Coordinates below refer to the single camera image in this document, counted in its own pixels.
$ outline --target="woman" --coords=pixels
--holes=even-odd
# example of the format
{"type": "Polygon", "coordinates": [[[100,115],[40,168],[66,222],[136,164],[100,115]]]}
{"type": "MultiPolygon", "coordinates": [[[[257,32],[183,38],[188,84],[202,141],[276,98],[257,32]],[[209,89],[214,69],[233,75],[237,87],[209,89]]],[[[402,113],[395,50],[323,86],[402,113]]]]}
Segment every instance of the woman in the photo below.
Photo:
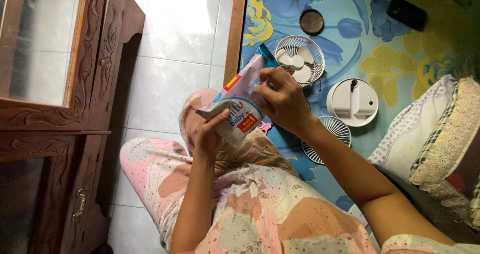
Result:
{"type": "MultiPolygon", "coordinates": [[[[267,115],[308,143],[361,209],[383,253],[478,253],[422,217],[370,163],[310,112],[301,86],[281,67],[265,68],[255,87],[267,115]]],[[[363,225],[299,179],[259,129],[233,149],[195,114],[217,95],[202,89],[179,116],[190,155],[175,141],[133,139],[121,150],[123,171],[170,253],[376,253],[363,225]]]]}

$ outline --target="small white fan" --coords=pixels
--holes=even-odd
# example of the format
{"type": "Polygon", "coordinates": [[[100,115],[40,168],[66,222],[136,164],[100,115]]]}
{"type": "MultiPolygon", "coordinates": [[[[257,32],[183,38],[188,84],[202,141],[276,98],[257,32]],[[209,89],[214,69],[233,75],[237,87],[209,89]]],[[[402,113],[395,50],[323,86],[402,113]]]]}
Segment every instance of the small white fan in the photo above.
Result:
{"type": "Polygon", "coordinates": [[[320,47],[301,35],[290,35],[280,41],[275,50],[275,59],[302,87],[320,78],[325,68],[320,47]]]}
{"type": "MultiPolygon", "coordinates": [[[[321,116],[319,119],[325,128],[328,129],[328,131],[330,131],[333,135],[335,135],[335,137],[350,147],[352,143],[352,134],[350,132],[350,128],[344,122],[333,116],[321,116]]],[[[301,141],[301,146],[303,148],[303,152],[305,152],[311,161],[320,165],[325,165],[320,159],[319,155],[315,153],[315,151],[303,140],[301,141]]]]}

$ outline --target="hand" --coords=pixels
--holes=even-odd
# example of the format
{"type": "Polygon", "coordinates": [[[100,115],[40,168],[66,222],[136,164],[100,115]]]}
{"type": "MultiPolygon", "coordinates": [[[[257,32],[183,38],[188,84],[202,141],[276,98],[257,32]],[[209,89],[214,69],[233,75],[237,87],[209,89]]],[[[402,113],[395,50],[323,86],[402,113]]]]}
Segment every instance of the hand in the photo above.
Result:
{"type": "Polygon", "coordinates": [[[260,81],[275,87],[276,91],[266,85],[257,85],[254,90],[266,100],[267,116],[280,127],[301,139],[320,122],[310,111],[300,84],[282,67],[262,69],[260,81]]]}
{"type": "Polygon", "coordinates": [[[204,118],[200,119],[197,130],[197,140],[195,141],[195,150],[193,156],[206,156],[215,159],[222,146],[222,137],[215,129],[225,121],[229,115],[229,109],[225,109],[212,120],[207,122],[204,118]]]}

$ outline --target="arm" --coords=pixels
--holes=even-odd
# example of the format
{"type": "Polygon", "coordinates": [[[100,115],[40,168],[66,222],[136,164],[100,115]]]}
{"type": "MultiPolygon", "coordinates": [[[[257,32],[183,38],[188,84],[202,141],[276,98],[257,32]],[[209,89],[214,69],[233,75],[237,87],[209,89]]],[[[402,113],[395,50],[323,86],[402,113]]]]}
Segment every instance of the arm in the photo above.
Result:
{"type": "Polygon", "coordinates": [[[360,208],[380,245],[401,233],[455,244],[428,222],[383,174],[322,125],[311,113],[301,86],[290,74],[281,67],[271,67],[263,69],[260,77],[276,89],[265,85],[255,87],[268,102],[268,117],[315,150],[360,208]]]}
{"type": "Polygon", "coordinates": [[[226,109],[210,122],[203,118],[200,121],[190,177],[173,229],[170,247],[172,254],[194,251],[212,226],[215,159],[222,145],[222,138],[215,128],[228,114],[229,110],[226,109]]]}

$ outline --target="round metal lid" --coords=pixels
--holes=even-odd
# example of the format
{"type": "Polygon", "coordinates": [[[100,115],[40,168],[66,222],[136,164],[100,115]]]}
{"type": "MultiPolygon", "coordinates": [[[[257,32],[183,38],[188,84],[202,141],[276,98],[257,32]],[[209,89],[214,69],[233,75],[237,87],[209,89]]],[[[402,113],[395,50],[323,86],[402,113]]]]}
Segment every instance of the round metal lid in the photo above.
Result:
{"type": "Polygon", "coordinates": [[[313,8],[306,9],[300,15],[300,28],[307,35],[316,36],[324,28],[324,17],[313,8]]]}

